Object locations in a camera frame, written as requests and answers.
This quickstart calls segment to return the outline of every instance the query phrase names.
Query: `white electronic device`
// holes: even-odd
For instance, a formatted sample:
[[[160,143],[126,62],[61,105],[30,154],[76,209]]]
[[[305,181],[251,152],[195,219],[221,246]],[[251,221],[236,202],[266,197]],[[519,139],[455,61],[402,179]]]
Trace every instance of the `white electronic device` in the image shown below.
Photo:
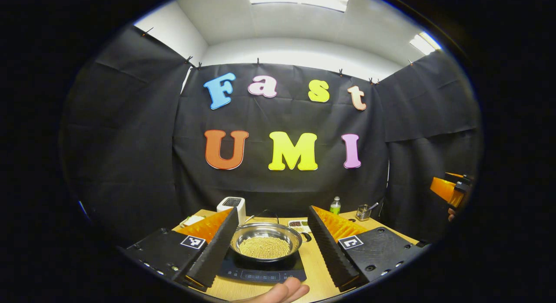
[[[245,222],[245,199],[239,197],[226,197],[216,207],[216,212],[222,212],[233,207],[238,208],[239,225]]]

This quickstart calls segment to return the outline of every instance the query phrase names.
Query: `water bottle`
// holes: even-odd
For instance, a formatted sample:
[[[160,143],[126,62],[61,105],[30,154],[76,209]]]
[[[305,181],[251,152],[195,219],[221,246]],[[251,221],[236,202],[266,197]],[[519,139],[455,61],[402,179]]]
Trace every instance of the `water bottle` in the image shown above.
[[[341,206],[340,197],[334,198],[334,201],[330,205],[330,212],[332,212],[336,215],[340,214],[340,206]]]

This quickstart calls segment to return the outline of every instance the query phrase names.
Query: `human hand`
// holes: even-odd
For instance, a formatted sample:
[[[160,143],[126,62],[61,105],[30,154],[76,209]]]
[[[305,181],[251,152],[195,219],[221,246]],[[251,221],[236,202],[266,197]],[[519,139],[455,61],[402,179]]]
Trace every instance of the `human hand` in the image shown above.
[[[452,210],[451,208],[448,208],[448,221],[451,222],[453,220],[453,218],[455,217],[455,211]]]
[[[308,285],[302,285],[296,277],[290,277],[284,283],[277,283],[268,292],[249,299],[233,303],[291,303],[309,292]]]

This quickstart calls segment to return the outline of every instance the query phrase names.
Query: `white wall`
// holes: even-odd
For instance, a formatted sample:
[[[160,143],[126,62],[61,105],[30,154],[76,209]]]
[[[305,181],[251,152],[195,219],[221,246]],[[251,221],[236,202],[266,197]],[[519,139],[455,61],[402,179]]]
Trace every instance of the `white wall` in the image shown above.
[[[186,59],[193,56],[192,63],[202,62],[201,59],[208,44],[177,2],[174,1],[158,8],[135,22],[135,26],[145,32],[153,28],[149,35],[160,40]]]
[[[257,38],[234,40],[209,46],[203,66],[224,63],[292,64],[338,72],[362,79],[381,80],[401,69],[392,61],[355,48],[299,38]]]

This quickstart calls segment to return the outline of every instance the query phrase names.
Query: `finger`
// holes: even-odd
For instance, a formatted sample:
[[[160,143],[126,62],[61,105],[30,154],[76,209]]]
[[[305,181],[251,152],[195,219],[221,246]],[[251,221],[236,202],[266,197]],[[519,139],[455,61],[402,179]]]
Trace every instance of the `finger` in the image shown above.
[[[299,281],[296,277],[289,277],[286,281],[284,281],[283,285],[288,287],[288,295],[286,296],[286,298],[288,298],[294,295],[299,287],[301,287],[301,281]]]
[[[282,285],[281,283],[277,283],[270,289],[268,292],[263,293],[262,295],[257,295],[250,299],[245,299],[236,302],[242,303],[280,303],[284,301],[288,297],[288,287]]]
[[[286,298],[285,301],[282,301],[280,303],[292,303],[293,301],[299,299],[300,297],[306,295],[309,292],[309,286],[308,285],[301,285],[299,287],[299,289],[291,296]]]

